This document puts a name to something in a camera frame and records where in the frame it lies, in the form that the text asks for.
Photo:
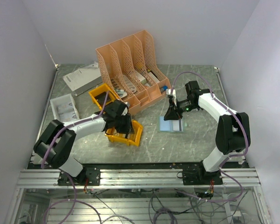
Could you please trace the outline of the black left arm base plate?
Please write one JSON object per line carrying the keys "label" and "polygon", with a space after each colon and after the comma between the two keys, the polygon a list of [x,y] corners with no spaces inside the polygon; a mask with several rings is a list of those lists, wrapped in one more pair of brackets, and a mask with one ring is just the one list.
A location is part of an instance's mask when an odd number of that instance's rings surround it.
{"label": "black left arm base plate", "polygon": [[82,170],[77,177],[73,177],[61,171],[57,180],[58,186],[70,186],[71,182],[69,177],[72,178],[72,181],[76,186],[99,186],[101,172],[96,168],[87,168]]}

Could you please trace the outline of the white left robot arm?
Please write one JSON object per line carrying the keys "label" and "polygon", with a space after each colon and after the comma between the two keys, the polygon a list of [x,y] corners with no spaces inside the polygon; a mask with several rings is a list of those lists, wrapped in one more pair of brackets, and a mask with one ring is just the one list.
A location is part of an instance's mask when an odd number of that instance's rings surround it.
{"label": "white left robot arm", "polygon": [[87,168],[70,155],[75,141],[93,133],[106,133],[112,128],[117,133],[133,133],[129,107],[118,99],[84,119],[65,123],[52,120],[35,143],[34,152],[42,158],[42,168],[48,163],[69,174],[73,184],[81,185],[87,179]]}

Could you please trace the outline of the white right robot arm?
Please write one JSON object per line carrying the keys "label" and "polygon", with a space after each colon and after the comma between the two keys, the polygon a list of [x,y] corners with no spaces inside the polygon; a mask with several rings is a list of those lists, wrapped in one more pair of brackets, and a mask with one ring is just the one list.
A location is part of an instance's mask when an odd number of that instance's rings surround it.
{"label": "white right robot arm", "polygon": [[187,98],[179,101],[173,89],[166,89],[169,101],[164,120],[181,120],[184,112],[205,110],[217,122],[215,148],[200,162],[196,179],[200,184],[208,184],[213,175],[229,158],[244,156],[251,144],[249,117],[245,112],[237,112],[221,102],[210,89],[201,89],[197,81],[185,84]]}

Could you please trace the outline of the yellow bin with cards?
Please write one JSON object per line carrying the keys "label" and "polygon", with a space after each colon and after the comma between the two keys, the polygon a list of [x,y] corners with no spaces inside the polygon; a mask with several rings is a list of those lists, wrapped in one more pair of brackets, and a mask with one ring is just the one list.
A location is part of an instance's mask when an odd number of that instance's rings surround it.
{"label": "yellow bin with cards", "polygon": [[143,125],[141,125],[138,121],[132,120],[132,128],[133,133],[123,134],[117,133],[115,128],[108,129],[105,133],[105,136],[112,143],[124,143],[127,146],[139,146],[140,139],[143,132]]}

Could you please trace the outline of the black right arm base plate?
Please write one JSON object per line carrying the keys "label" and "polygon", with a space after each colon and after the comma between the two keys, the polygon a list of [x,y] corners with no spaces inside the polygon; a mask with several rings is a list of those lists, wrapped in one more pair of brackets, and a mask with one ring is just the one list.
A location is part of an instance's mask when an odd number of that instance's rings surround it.
{"label": "black right arm base plate", "polygon": [[221,185],[223,184],[221,174],[219,171],[212,173],[202,173],[198,170],[182,170],[177,173],[177,178],[181,179],[183,185],[193,186],[193,185]]}

